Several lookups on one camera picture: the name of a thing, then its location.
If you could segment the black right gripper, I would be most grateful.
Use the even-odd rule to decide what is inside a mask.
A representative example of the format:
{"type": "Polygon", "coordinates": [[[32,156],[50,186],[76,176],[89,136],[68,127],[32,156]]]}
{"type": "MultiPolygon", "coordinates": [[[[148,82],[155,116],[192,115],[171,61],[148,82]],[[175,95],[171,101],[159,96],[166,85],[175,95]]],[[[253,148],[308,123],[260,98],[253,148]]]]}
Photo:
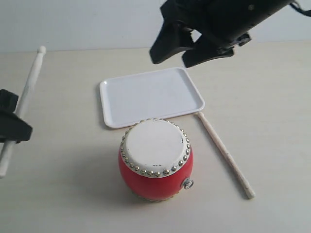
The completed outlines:
{"type": "Polygon", "coordinates": [[[186,68],[234,55],[230,47],[251,41],[251,0],[167,0],[161,30],[149,50],[153,64],[186,51],[186,68]]]}

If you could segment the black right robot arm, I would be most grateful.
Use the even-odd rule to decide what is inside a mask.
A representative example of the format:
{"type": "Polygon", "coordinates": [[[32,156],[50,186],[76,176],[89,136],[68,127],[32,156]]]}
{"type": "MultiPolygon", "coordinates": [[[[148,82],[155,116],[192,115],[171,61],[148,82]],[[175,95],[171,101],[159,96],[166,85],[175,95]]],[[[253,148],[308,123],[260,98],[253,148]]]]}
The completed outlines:
{"type": "Polygon", "coordinates": [[[182,52],[186,68],[234,55],[251,41],[249,30],[285,6],[310,17],[295,0],[167,0],[163,24],[149,50],[153,64],[182,52]]]}

